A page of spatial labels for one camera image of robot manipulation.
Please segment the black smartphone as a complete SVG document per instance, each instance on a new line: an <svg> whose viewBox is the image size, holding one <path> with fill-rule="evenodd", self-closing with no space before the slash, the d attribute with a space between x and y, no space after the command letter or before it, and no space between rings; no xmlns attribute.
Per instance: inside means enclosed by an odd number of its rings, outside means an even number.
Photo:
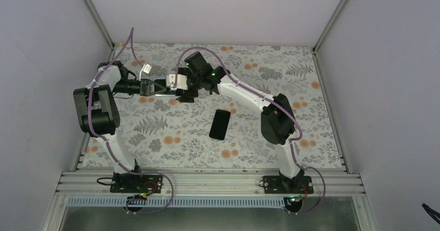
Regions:
<svg viewBox="0 0 440 231"><path fill-rule="evenodd" d="M215 140L224 140L229 125L231 112L226 110L216 110L209 137Z"/></svg>

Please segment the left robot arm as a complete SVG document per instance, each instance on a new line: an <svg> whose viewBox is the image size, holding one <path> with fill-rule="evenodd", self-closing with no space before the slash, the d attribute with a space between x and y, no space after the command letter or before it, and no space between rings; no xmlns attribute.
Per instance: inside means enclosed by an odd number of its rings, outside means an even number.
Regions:
<svg viewBox="0 0 440 231"><path fill-rule="evenodd" d="M101 139L109 157L113 159L110 185L116 189L138 192L151 174L141 171L137 160L129 154L116 131L120 126L120 113L114 94L149 97L165 93L167 87L150 79L130 79L131 73L121 61L101 63L92 82L75 89L73 98L81 130L93 138Z"/></svg>

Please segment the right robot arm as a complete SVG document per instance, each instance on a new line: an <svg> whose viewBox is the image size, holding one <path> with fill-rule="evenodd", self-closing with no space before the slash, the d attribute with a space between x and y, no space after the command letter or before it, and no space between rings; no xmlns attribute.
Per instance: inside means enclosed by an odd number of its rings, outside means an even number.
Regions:
<svg viewBox="0 0 440 231"><path fill-rule="evenodd" d="M288 98L281 93L273 96L247 85L227 70L222 61L219 67L212 68L200 50L201 47L194 47L189 56L187 51L180 55L175 72L166 77L166 85L173 91L204 89L229 97L256 112L260 116L263 138L275 147L279 161L278 188L294 193L301 186L304 170L293 158L291 143L300 140L303 131Z"/></svg>

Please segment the floral patterned table mat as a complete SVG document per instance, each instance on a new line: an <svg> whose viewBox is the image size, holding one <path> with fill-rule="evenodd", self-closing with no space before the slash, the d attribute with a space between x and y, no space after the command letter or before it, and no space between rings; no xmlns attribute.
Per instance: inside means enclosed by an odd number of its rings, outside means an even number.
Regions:
<svg viewBox="0 0 440 231"><path fill-rule="evenodd" d="M242 82L271 95L284 94L303 130L295 142L298 162L318 169L342 163L309 47L203 45L213 66L222 61ZM117 129L142 167L242 168L278 166L274 145L261 135L260 116L237 101L199 91L194 103L173 97L116 96ZM226 137L209 132L216 110L231 112Z"/></svg>

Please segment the black object at corner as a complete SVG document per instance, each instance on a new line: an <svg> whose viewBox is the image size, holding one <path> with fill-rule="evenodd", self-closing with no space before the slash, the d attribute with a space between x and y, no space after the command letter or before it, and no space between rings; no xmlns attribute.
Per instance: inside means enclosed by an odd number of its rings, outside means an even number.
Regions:
<svg viewBox="0 0 440 231"><path fill-rule="evenodd" d="M429 207L426 203L422 203L422 208L437 224L440 224L439 212Z"/></svg>

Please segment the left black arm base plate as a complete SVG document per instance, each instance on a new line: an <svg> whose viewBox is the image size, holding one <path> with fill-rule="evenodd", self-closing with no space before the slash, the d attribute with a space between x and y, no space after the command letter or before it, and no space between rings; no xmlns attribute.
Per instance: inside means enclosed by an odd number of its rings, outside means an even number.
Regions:
<svg viewBox="0 0 440 231"><path fill-rule="evenodd" d="M132 175L114 174L110 186L111 193L151 194L160 193L163 176L156 174Z"/></svg>

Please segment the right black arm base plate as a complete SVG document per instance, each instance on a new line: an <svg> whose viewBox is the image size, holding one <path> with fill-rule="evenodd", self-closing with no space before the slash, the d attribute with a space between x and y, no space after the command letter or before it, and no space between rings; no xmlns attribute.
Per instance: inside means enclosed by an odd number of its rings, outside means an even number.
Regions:
<svg viewBox="0 0 440 231"><path fill-rule="evenodd" d="M313 194L313 182L310 176L296 176L287 179L281 175L266 175L262 179L265 194Z"/></svg>

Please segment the aluminium rail frame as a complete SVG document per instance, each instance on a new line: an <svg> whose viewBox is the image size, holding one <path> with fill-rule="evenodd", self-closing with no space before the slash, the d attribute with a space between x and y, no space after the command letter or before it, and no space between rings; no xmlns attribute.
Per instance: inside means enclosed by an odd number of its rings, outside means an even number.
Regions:
<svg viewBox="0 0 440 231"><path fill-rule="evenodd" d="M265 193L264 176L276 176L276 169L161 168L164 184L160 193L148 198L152 207L162 207L169 198L173 207L273 207L283 208L287 194ZM66 209L71 206L121 207L126 193L111 193L97 179L109 177L110 167L81 167L61 174L46 215L43 230L61 230ZM342 169L307 170L310 178L308 200L348 197L352 200L360 230L376 230L376 223L359 174Z"/></svg>

